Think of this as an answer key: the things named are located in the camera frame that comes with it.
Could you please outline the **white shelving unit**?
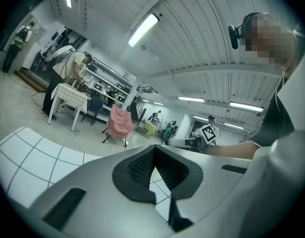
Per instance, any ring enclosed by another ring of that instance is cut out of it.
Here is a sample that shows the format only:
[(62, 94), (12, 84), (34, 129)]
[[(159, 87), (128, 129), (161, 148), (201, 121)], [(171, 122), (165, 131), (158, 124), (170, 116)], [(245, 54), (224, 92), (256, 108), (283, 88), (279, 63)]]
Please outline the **white shelving unit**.
[(99, 97), (103, 100), (103, 107), (96, 115), (96, 119), (107, 122), (113, 105), (122, 110), (127, 109), (126, 102), (132, 85), (119, 73), (93, 57), (90, 65), (85, 65), (80, 75), (85, 81), (88, 99)]

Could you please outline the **indoor staircase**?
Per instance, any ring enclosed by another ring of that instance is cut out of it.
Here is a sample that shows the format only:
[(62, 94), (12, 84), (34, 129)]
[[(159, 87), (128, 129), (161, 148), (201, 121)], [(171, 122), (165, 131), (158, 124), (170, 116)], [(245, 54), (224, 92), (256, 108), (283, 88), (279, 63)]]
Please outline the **indoor staircase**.
[(137, 94), (130, 105), (130, 110), (135, 121), (137, 121), (137, 123), (141, 123), (146, 113), (144, 104), (151, 102), (147, 98), (144, 98), (143, 94), (157, 94), (157, 91), (155, 91), (151, 86), (138, 86), (136, 90)]

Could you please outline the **person's dark green t-shirt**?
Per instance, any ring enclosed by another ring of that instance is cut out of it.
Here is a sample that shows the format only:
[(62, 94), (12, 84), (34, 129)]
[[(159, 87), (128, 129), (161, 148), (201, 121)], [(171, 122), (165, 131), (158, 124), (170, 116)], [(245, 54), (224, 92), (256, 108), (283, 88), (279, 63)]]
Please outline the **person's dark green t-shirt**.
[(257, 147), (271, 146), (277, 139), (294, 131), (292, 121), (277, 96), (288, 78), (283, 78), (272, 97), (258, 132), (249, 138)]

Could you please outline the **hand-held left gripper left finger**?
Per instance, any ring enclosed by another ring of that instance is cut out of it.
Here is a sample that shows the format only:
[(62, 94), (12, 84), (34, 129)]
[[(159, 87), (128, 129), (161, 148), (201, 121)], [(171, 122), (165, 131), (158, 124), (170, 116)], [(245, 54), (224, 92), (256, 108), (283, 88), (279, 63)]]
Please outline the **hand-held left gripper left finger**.
[(43, 238), (168, 238), (172, 228), (153, 203), (134, 202), (114, 185), (114, 167), (154, 146), (123, 151), (83, 164), (55, 182), (31, 205)]

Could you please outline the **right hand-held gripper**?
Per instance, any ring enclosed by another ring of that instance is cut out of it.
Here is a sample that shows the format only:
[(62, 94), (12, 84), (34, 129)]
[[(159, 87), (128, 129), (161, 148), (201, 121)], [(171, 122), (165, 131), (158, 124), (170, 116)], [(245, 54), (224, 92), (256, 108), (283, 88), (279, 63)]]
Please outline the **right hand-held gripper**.
[(205, 153), (210, 144), (215, 141), (216, 133), (210, 124), (199, 128), (194, 138), (169, 139), (168, 145), (173, 147), (192, 147), (196, 152)]

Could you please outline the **person's right forearm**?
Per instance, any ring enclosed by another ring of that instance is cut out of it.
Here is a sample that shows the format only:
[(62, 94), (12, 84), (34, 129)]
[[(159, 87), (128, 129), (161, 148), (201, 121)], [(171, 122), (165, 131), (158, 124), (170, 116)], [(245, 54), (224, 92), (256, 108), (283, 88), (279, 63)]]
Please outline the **person's right forearm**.
[(258, 149), (259, 149), (258, 146), (256, 146), (250, 141), (247, 141), (232, 146), (220, 146), (220, 145), (208, 146), (205, 154), (218, 156), (218, 157), (251, 160)]

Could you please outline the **wooden step platform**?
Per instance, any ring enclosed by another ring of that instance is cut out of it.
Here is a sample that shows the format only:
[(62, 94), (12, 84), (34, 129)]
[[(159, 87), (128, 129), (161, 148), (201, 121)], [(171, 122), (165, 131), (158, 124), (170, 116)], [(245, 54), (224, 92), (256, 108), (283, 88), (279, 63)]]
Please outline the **wooden step platform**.
[(14, 73), (30, 86), (46, 88), (49, 85), (48, 82), (37, 76), (29, 69), (22, 68), (21, 70), (16, 70)]

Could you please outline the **dark blue chair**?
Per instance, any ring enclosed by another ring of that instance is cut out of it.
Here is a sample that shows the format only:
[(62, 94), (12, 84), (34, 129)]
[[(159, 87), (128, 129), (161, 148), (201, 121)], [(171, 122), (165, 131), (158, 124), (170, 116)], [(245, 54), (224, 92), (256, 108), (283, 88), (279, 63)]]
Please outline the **dark blue chair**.
[[(86, 112), (91, 112), (93, 114), (91, 125), (93, 125), (97, 114), (103, 107), (103, 100), (100, 97), (93, 97), (87, 102), (87, 111)], [(85, 113), (81, 119), (81, 121), (84, 120), (85, 116), (87, 113)]]

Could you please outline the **white grid tablecloth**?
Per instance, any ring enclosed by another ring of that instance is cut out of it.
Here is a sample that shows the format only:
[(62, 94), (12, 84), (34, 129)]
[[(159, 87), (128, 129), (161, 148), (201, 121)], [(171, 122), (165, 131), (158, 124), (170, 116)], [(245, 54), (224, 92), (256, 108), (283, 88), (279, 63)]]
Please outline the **white grid tablecloth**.
[(89, 162), (160, 139), (132, 132), (127, 140), (68, 129), (37, 132), (20, 127), (0, 141), (0, 183), (8, 198), (29, 208), (52, 185)]

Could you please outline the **white square table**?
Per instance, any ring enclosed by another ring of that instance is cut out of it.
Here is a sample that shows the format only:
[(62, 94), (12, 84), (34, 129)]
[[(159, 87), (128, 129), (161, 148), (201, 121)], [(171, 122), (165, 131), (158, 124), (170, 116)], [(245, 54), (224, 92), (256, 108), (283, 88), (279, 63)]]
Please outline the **white square table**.
[(71, 127), (71, 131), (74, 132), (75, 127), (76, 127), (76, 123), (78, 120), (78, 116), (80, 114), (80, 112), (84, 112), (87, 113), (87, 96), (85, 94), (69, 94), (69, 95), (63, 95), (63, 94), (54, 94), (54, 101), (53, 104), (51, 106), (51, 110), (50, 110), (50, 114), (49, 114), (49, 118), (48, 118), (48, 124), (50, 125), (52, 122), (52, 115), (56, 109), (56, 107), (58, 106), (58, 102), (60, 100), (65, 100), (66, 104), (69, 105), (72, 108), (75, 108), (74, 111), (74, 117), (73, 117), (73, 124)]
[(56, 86), (56, 88), (51, 93), (51, 98), (55, 96), (63, 99), (68, 105), (73, 108), (80, 109), (81, 112), (87, 113), (87, 96), (86, 94), (79, 92), (72, 86), (61, 83)]

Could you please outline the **yellow-green tablecloth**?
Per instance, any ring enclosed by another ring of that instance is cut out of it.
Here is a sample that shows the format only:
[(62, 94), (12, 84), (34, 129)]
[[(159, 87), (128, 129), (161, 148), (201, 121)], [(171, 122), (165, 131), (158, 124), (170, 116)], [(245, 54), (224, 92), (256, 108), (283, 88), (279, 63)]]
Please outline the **yellow-green tablecloth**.
[(150, 136), (153, 136), (155, 134), (156, 126), (151, 123), (145, 122), (143, 124), (143, 129), (146, 132), (146, 136), (149, 138)]

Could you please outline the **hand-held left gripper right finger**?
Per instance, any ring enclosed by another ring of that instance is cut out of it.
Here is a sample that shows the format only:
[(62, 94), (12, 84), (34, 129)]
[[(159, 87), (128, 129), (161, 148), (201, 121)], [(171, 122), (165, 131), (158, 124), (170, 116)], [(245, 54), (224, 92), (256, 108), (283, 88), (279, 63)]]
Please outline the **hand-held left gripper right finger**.
[(243, 204), (233, 193), (248, 160), (215, 157), (170, 146), (155, 147), (156, 168), (172, 193), (168, 234), (155, 238), (240, 238)]

